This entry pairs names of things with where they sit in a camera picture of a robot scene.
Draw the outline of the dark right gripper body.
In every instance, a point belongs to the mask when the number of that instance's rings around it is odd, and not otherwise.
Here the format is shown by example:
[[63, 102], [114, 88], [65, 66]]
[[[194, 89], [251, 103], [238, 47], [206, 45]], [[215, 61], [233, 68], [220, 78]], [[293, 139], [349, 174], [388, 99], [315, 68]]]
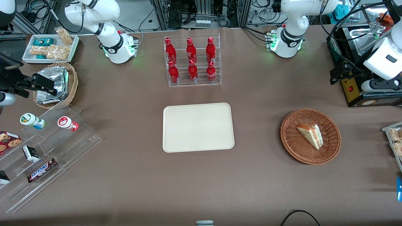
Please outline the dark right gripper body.
[[13, 88], [16, 83], [23, 81], [23, 74], [19, 64], [11, 64], [9, 61], [0, 59], [0, 90], [5, 91]]

